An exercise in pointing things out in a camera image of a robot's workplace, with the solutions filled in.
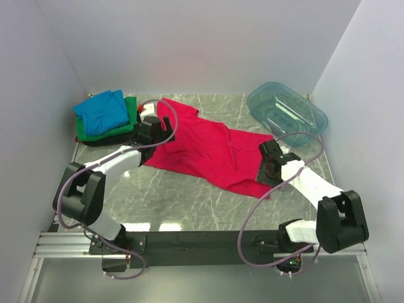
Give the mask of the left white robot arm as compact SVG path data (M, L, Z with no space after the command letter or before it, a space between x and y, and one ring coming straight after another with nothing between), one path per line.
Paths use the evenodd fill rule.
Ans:
M109 252L117 254L130 247L126 228L104 210L107 181L125 171L144 165L157 146L174 141L168 116L146 116L129 143L94 162L71 162L65 169L52 207L56 214L73 219L104 239Z

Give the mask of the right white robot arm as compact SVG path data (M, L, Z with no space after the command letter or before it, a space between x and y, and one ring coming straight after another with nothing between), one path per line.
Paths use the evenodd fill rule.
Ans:
M262 160L256 181L280 189L296 189L316 209L315 220L294 219L279 225L277 244L285 252L299 243L321 246L333 254L369 239L360 195L344 191L320 177L294 153L284 153L276 140L259 145Z

